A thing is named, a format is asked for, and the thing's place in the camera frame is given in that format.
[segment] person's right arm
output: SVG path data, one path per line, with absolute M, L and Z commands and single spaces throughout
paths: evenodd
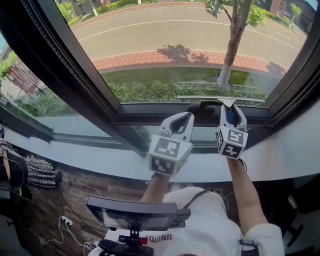
M 242 234 L 258 224 L 268 223 L 258 193 L 239 160 L 227 158 Z

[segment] gray knitted fabric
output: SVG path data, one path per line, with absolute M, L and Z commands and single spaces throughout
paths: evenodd
M 53 166 L 45 160 L 25 158 L 28 168 L 27 183 L 32 186 L 54 189 L 56 186 L 56 173 Z

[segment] t-shirt sleeve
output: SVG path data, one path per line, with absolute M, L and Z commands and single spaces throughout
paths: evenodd
M 285 247 L 281 229 L 273 224 L 264 223 L 252 227 L 244 236 L 254 241 L 259 248 L 259 256 L 284 256 Z

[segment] person's left arm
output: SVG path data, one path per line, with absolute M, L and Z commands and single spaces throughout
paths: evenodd
M 153 175 L 141 202 L 162 203 L 164 196 L 167 193 L 168 184 L 169 177 L 165 177 L 160 174 Z

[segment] white cube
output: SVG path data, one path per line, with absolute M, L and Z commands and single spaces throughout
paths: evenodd
M 238 159 L 246 147 L 247 139 L 248 133 L 246 132 L 219 126 L 216 136 L 219 155 Z
M 153 135 L 148 153 L 149 170 L 174 177 L 188 161 L 192 143 Z

